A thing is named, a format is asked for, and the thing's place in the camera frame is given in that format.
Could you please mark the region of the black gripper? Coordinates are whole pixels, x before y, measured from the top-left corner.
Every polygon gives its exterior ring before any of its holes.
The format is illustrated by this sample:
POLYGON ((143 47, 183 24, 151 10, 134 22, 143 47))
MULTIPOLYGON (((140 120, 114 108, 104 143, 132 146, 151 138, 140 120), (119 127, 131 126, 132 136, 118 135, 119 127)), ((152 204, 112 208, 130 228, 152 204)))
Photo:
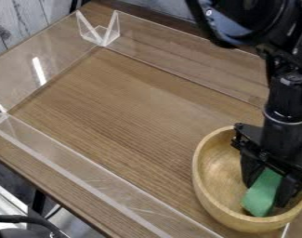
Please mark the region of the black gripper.
POLYGON ((266 112, 263 125, 235 123, 231 146, 239 151, 242 181, 250 188, 269 168, 282 176, 275 206, 302 192, 302 115, 266 112))

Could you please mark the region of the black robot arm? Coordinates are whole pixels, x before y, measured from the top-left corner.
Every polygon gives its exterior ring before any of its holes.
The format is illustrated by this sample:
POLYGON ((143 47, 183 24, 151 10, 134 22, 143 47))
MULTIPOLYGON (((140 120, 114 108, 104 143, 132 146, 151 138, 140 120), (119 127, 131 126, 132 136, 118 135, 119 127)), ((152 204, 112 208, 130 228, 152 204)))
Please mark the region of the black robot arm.
POLYGON ((266 64, 269 98, 263 125, 234 125, 242 180, 261 172, 282 176, 275 206, 302 192, 302 0, 186 0, 210 42, 223 48, 251 46, 266 64))

